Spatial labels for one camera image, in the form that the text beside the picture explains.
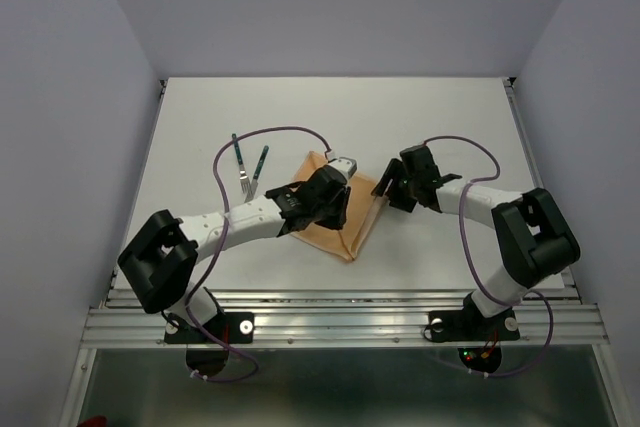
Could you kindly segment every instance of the gray wall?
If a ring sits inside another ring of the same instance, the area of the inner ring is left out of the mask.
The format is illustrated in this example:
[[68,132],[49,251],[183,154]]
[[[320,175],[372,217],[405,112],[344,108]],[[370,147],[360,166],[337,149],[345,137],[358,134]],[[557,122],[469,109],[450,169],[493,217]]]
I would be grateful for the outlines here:
[[563,0],[516,83],[545,184],[583,258],[573,270],[599,303],[640,405],[640,0]]
[[514,75],[560,0],[118,0],[168,75]]
[[57,425],[157,79],[116,0],[0,0],[0,425]]

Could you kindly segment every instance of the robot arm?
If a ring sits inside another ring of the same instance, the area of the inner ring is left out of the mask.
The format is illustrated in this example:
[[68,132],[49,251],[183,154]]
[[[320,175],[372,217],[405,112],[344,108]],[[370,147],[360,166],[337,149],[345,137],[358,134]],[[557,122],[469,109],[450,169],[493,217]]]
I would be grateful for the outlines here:
[[[156,212],[120,254],[118,265],[145,312],[168,310],[191,324],[185,310],[185,297],[193,288],[189,279],[196,263],[219,248],[225,220],[229,227],[224,250],[301,231],[311,223],[339,230],[346,222],[347,183],[356,168],[352,159],[334,159],[306,182],[270,190],[227,213],[175,218],[168,210]],[[202,324],[218,313],[215,300],[202,287],[190,306]]]
[[[424,145],[402,151],[400,159],[391,160],[373,195],[386,195],[391,207],[406,212],[420,203],[436,212],[458,214],[467,181],[454,174],[442,176]],[[521,194],[474,185],[467,193],[464,215],[496,231],[503,265],[484,286],[499,303],[480,289],[474,291],[457,317],[445,316],[449,325],[439,335],[434,333],[434,341],[486,338],[509,306],[580,257],[571,229],[544,189]]]

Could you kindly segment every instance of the white tabletop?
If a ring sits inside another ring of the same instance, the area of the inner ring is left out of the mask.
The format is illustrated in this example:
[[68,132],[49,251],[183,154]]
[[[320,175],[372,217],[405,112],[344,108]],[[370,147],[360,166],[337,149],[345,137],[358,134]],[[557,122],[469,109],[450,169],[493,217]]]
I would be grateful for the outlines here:
[[[264,127],[300,125],[324,135],[338,155],[355,158],[360,172],[379,178],[392,157],[421,140],[443,134],[471,137],[502,165],[496,188],[533,187],[524,151],[500,79],[435,78],[172,78],[153,136],[129,228],[130,239],[157,210],[174,216],[222,209],[211,173],[219,148]],[[270,146],[260,192],[288,183],[315,138],[276,133],[241,142],[253,172],[263,145]],[[471,178],[493,172],[472,146],[432,145],[443,174]],[[233,149],[221,161],[232,205],[243,202]],[[500,263],[495,233],[468,222],[481,277]],[[199,275],[205,262],[196,267]],[[358,259],[346,264],[301,241],[260,240],[226,251],[206,285],[213,290],[450,290],[475,288],[460,244],[455,216],[420,206],[412,214],[386,207]],[[561,277],[542,287],[562,288]],[[118,274],[115,288],[127,289]]]

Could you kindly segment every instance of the towel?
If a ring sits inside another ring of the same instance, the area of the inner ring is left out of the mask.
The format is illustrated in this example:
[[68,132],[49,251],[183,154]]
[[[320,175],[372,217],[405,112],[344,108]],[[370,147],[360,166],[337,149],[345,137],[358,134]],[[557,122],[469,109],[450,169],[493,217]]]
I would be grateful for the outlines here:
[[[324,155],[309,152],[307,158],[296,173],[293,181],[305,181],[311,177],[316,169],[327,163]],[[302,232],[291,235],[309,245],[342,257],[347,262],[353,262],[375,224],[385,200],[371,195],[377,182],[356,173],[349,185],[351,195],[347,206],[347,222],[342,230],[329,230],[316,224],[311,224]]]

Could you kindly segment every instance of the purple cable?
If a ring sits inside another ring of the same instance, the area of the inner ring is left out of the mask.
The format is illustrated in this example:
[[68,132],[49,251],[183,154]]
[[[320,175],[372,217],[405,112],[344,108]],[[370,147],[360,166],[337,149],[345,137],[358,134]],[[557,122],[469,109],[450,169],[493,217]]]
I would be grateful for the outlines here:
[[[253,132],[249,132],[247,134],[243,134],[243,135],[239,135],[237,137],[237,141],[241,141],[244,139],[247,139],[249,137],[253,137],[255,135],[260,135],[260,134],[266,134],[269,132],[282,132],[282,131],[299,131],[299,132],[306,132],[308,134],[313,135],[314,137],[317,137],[318,139],[320,139],[320,141],[324,144],[327,152],[331,150],[331,147],[329,146],[329,143],[327,142],[327,140],[321,136],[320,134],[318,134],[317,132],[311,130],[311,129],[307,129],[306,127],[296,127],[296,126],[284,126],[284,127],[270,127],[268,129],[260,129],[260,130],[254,130]],[[220,157],[222,157],[222,154],[233,145],[233,140],[230,140],[229,142],[227,142],[226,144],[224,144],[222,146],[222,148],[218,151],[218,153],[216,154],[214,160],[213,160],[213,176],[216,179],[216,182],[218,184],[218,187],[220,188],[220,195],[222,196],[222,204],[224,206],[224,212],[227,213],[229,212],[230,206],[229,206],[229,197],[227,196],[227,191],[224,188],[224,184],[222,183],[222,179],[220,178],[220,174],[218,173],[218,163],[220,161]],[[232,352],[236,355],[238,355],[239,357],[242,357],[248,361],[250,361],[253,364],[253,369],[246,373],[243,374],[239,377],[234,377],[231,379],[215,379],[215,378],[208,378],[207,376],[203,376],[201,375],[199,372],[193,370],[191,371],[191,375],[194,377],[197,377],[201,380],[205,380],[207,382],[213,382],[213,383],[231,383],[231,382],[238,382],[240,380],[244,380],[247,379],[249,377],[251,377],[252,375],[256,374],[258,372],[258,370],[260,370],[260,365],[258,364],[258,360],[240,350],[237,349],[229,344],[227,344],[226,342],[223,342],[222,340],[218,339],[217,337],[215,337],[213,334],[211,334],[210,332],[207,331],[207,329],[204,328],[204,326],[198,321],[198,319],[196,319],[195,315],[193,315],[193,312],[191,311],[191,307],[189,306],[189,304],[191,303],[191,299],[193,298],[196,290],[198,290],[200,287],[202,287],[202,285],[204,284],[204,282],[207,280],[207,277],[209,277],[209,275],[211,274],[211,272],[213,271],[213,268],[216,265],[216,262],[218,261],[218,257],[220,257],[220,253],[222,252],[222,248],[224,246],[224,243],[227,239],[227,233],[229,232],[229,220],[227,219],[226,216],[224,216],[224,225],[222,227],[222,232],[220,233],[220,242],[218,242],[218,246],[216,247],[215,251],[213,252],[213,256],[211,257],[211,262],[209,262],[209,266],[207,267],[207,270],[205,270],[204,274],[202,274],[202,277],[200,277],[200,280],[198,280],[198,282],[196,282],[195,286],[193,287],[193,289],[191,289],[191,291],[189,292],[189,294],[187,294],[187,298],[185,299],[185,310],[187,311],[187,315],[189,316],[189,318],[191,319],[191,322],[193,322],[193,325],[195,325],[195,327],[207,338],[209,339],[211,342],[214,342],[216,344],[218,344],[220,347],[222,347],[223,349]]]
[[[478,286],[478,289],[480,290],[480,292],[482,292],[489,300],[491,300],[492,302],[495,302],[498,305],[502,305],[505,307],[513,307],[511,304],[507,303],[507,302],[503,302],[500,299],[497,299],[496,297],[494,297],[488,290],[487,288],[483,285],[482,281],[480,280],[480,276],[478,275],[478,271],[476,270],[475,265],[473,264],[473,259],[471,258],[471,249],[469,248],[469,241],[467,239],[467,232],[464,226],[464,210],[465,210],[465,204],[466,204],[466,200],[467,200],[467,194],[469,192],[469,190],[471,189],[471,187],[473,187],[473,185],[477,182],[486,182],[486,181],[490,181],[490,180],[496,180],[498,177],[500,177],[500,173],[501,173],[501,169],[500,169],[500,163],[498,162],[498,159],[496,159],[496,157],[489,151],[489,149],[487,149],[486,147],[484,147],[483,145],[479,144],[478,142],[476,142],[475,140],[471,140],[467,137],[462,137],[459,135],[439,135],[436,137],[431,137],[427,140],[424,141],[424,145],[427,145],[429,142],[432,142],[434,140],[460,140],[462,142],[466,142],[467,144],[471,144],[474,147],[477,147],[478,149],[480,149],[482,152],[484,152],[485,154],[487,154],[487,156],[491,159],[491,161],[493,162],[493,165],[496,168],[496,173],[488,176],[488,177],[476,177],[475,179],[471,179],[462,189],[462,193],[460,194],[460,203],[458,205],[458,225],[460,227],[460,239],[462,241],[462,249],[464,250],[464,256],[467,259],[467,265],[469,266],[469,271],[471,272],[471,276],[473,277],[473,280],[475,281],[476,285]],[[554,327],[554,319],[553,319],[553,310],[551,309],[551,304],[549,303],[549,301],[547,300],[547,298],[538,290],[530,290],[529,293],[533,293],[536,294],[538,297],[540,297],[540,299],[542,299],[542,301],[544,302],[545,307],[547,308],[547,312],[549,312],[549,333],[547,334],[547,338],[545,340],[544,345],[542,346],[542,349],[540,350],[540,352],[538,353],[538,355],[528,364],[525,364],[522,367],[519,367],[517,369],[514,369],[512,371],[509,372],[504,372],[504,373],[497,373],[497,374],[489,374],[489,377],[512,377],[514,375],[518,375],[526,370],[529,370],[531,367],[539,364],[543,357],[545,356],[549,345],[551,344],[551,339],[553,337],[553,327]],[[444,363],[447,364],[451,367],[456,367],[459,368],[458,365],[454,365],[454,364],[450,364],[446,361],[440,360],[440,359],[436,359],[438,360],[438,362],[440,363]],[[479,375],[484,376],[483,373],[481,372],[477,372],[474,370],[469,369],[469,372],[473,372],[473,373],[477,373]]]

